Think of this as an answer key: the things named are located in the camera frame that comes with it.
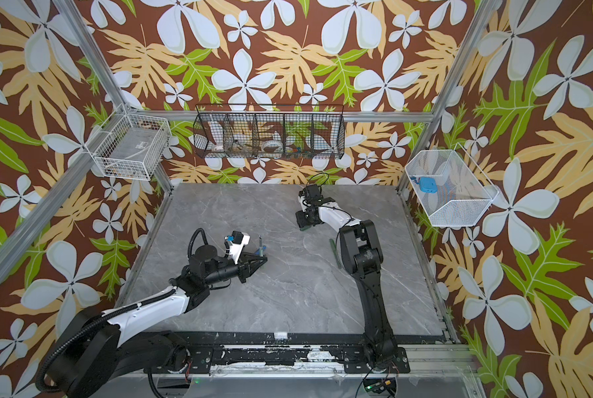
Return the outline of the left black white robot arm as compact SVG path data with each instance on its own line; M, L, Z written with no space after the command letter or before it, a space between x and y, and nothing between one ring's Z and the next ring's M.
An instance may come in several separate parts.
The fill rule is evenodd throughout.
M248 234L234 231L224 238L225 253L220 254L203 229L195 230L186 265L164 290L119 308L76 316L39 365L35 387L44 393L89 397L113 378L169 366L185 353L182 343L168 333L147 337L145 331L189 313L232 279L245 283L268 261L265 245L250 251L249 242Z

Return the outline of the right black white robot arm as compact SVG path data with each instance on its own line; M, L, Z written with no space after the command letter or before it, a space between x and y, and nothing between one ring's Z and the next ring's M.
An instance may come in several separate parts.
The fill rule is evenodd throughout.
M374 222L341 209L322 187L310 184L298 192L301 230L326 224L336 231L334 251L341 268L356 282L364 315L364 354L369 366L385 370L398 356L398 344L384 306L381 265L384 253Z

